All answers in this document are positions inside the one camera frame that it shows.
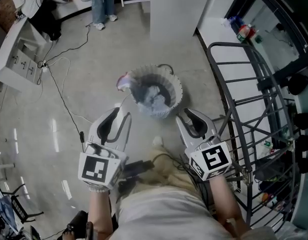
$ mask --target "forearm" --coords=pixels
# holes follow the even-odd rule
[[[91,192],[89,202],[88,221],[98,232],[98,239],[106,239],[113,233],[108,192]]]
[[[239,237],[251,228],[245,223],[234,194],[230,190],[227,181],[223,175],[209,180],[213,193],[217,220],[221,223],[233,237]],[[235,232],[226,221],[235,220]]]
[[[217,176],[209,181],[212,190],[216,214],[220,223],[227,219],[238,219],[242,217],[240,208],[230,190],[224,176]]]

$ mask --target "black metal rack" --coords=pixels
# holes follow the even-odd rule
[[[253,53],[255,60],[254,61],[230,61],[230,62],[216,62],[214,57],[212,56],[211,50],[213,47],[236,47],[236,48],[243,48],[246,53]],[[225,141],[232,141],[233,149],[230,150],[230,153],[236,154],[232,157],[233,160],[233,169],[230,171],[230,175],[227,176],[228,182],[243,182],[243,184],[247,187],[247,201],[244,203],[239,198],[237,198],[238,203],[240,204],[243,209],[246,210],[246,222],[252,227],[256,223],[263,220],[266,216],[268,216],[272,211],[276,211],[277,214],[270,219],[270,221],[267,221],[264,223],[264,226],[268,225],[271,221],[273,221],[278,215],[283,215],[280,220],[278,220],[272,227],[276,226],[279,222],[282,221],[281,225],[278,227],[276,231],[278,231],[282,225],[285,223],[285,221],[289,218],[290,213],[292,212],[292,201],[297,195],[297,188],[295,187],[295,154],[294,154],[294,138],[293,138],[293,129],[292,124],[289,119],[287,107],[284,104],[284,99],[282,97],[282,94],[280,92],[280,88],[277,85],[269,67],[267,66],[264,58],[261,56],[261,54],[253,47],[242,44],[242,43],[230,43],[230,42],[214,42],[212,43],[208,49],[207,49],[207,57],[209,60],[209,63],[212,67],[212,70],[217,78],[217,81],[220,84],[220,87],[222,88],[222,91],[224,92],[224,95],[226,97],[226,101],[228,104],[228,110],[225,111],[226,115],[220,115],[219,118],[214,119],[214,121],[220,121],[223,120],[222,126],[219,130],[219,135],[221,136],[224,132],[225,127],[227,124],[234,124],[236,127],[237,135],[231,136],[231,138],[226,139]],[[257,72],[260,72],[258,76],[255,77],[247,77],[247,78],[240,78],[240,79],[230,79],[225,80],[220,69],[219,65],[233,65],[233,64],[252,64],[253,68],[258,68]],[[250,81],[250,80],[263,80],[268,79],[272,83],[272,88],[266,90],[266,92],[263,92],[261,95],[253,96],[253,97],[247,97],[240,100],[234,100],[232,98],[232,95],[229,91],[229,88],[227,86],[228,83],[239,83],[243,81]],[[252,103],[258,100],[264,100],[265,102],[265,110],[263,111],[262,115],[260,117],[256,117],[254,119],[251,119],[249,121],[243,122],[242,119],[239,117],[239,114],[237,112],[236,107]],[[277,108],[277,102],[280,101],[281,107]],[[280,127],[271,127],[270,131],[265,131],[263,129],[260,129],[258,126],[262,120],[268,120],[271,122],[274,118],[279,119],[278,112],[283,111],[283,115],[286,120],[286,124]],[[282,134],[283,131],[286,131],[287,134],[289,134],[289,137],[286,137],[286,133]],[[263,135],[265,135],[264,138],[260,140],[255,140],[255,132],[259,132]],[[251,141],[246,141],[246,135],[250,134]],[[236,140],[239,139],[240,146],[236,147]],[[280,149],[275,151],[274,153],[270,153],[264,158],[270,159],[265,164],[261,165],[260,167],[253,166],[255,165],[255,162],[259,160],[256,145],[264,142],[268,138],[272,138],[273,141],[276,141],[280,143]],[[238,157],[237,151],[240,151],[242,154],[242,157]],[[261,171],[267,167],[269,167],[272,163],[277,161],[281,158],[283,154],[285,154],[287,151],[291,152],[291,163],[290,165],[284,169],[283,172],[277,172],[279,175],[276,177],[275,180],[272,181],[272,183],[263,191],[260,191],[258,193],[253,193],[252,184],[255,173],[258,171]],[[276,189],[275,193],[267,200],[262,201],[258,203],[258,205],[253,206],[252,201],[253,199],[259,197],[262,193],[266,192],[270,187],[272,187],[276,182],[282,181],[283,184],[278,189]],[[277,203],[274,206],[270,208],[270,211],[267,212],[265,215],[263,215],[261,218],[257,219],[254,223],[251,224],[251,218],[253,215],[255,215],[256,212],[258,212],[263,206],[266,206],[270,201],[272,201],[273,198],[275,198],[278,194],[282,193],[282,191],[286,188],[290,188],[290,192],[288,195],[281,201],[281,203]]]

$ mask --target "jeans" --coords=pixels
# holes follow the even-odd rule
[[[92,0],[93,23],[104,23],[105,15],[115,14],[114,0]]]

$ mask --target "drawer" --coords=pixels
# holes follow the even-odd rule
[[[20,59],[20,69],[18,69],[18,74],[20,74],[22,77],[27,76],[29,64],[32,60],[25,55],[24,53],[22,54],[22,57]]]
[[[11,68],[13,71],[15,71],[16,73],[20,73],[20,60],[22,58],[22,52],[17,49],[12,57],[10,58],[10,62],[9,62],[9,68]]]
[[[28,66],[26,78],[29,81],[34,82],[35,81],[36,71],[37,71],[37,63],[34,62],[33,60],[31,60],[29,66]]]

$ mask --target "white table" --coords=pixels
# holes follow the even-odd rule
[[[21,92],[40,90],[35,53],[46,43],[27,17],[14,23],[0,48],[0,82]]]

